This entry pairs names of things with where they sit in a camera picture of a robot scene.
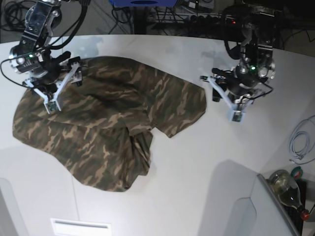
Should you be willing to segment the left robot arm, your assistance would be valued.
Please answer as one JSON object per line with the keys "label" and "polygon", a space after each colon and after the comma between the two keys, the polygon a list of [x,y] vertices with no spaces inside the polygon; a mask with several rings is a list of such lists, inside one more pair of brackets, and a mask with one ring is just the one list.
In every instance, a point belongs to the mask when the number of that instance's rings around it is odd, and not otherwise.
{"label": "left robot arm", "polygon": [[[243,36],[233,48],[228,40],[228,16],[240,24]],[[212,100],[223,100],[229,107],[228,120],[242,122],[248,106],[274,90],[269,83],[276,74],[273,60],[275,9],[257,4],[235,4],[224,9],[220,19],[226,52],[238,64],[230,70],[213,68],[212,76],[202,79],[213,89]]]}

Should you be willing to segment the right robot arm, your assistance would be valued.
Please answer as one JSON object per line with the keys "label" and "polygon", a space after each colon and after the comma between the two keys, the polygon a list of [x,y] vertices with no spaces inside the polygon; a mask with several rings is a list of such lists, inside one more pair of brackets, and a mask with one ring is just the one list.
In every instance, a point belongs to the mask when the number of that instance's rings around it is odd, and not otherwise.
{"label": "right robot arm", "polygon": [[48,114],[61,111],[61,93],[68,83],[83,84],[83,68],[87,65],[80,57],[72,57],[66,51],[54,58],[52,50],[65,47],[81,27],[90,5],[89,0],[79,1],[81,13],[71,26],[73,30],[68,39],[60,45],[52,42],[53,30],[62,19],[61,1],[39,0],[26,13],[25,30],[20,42],[11,48],[8,62],[18,74],[29,76],[20,85],[32,90],[43,99]]}

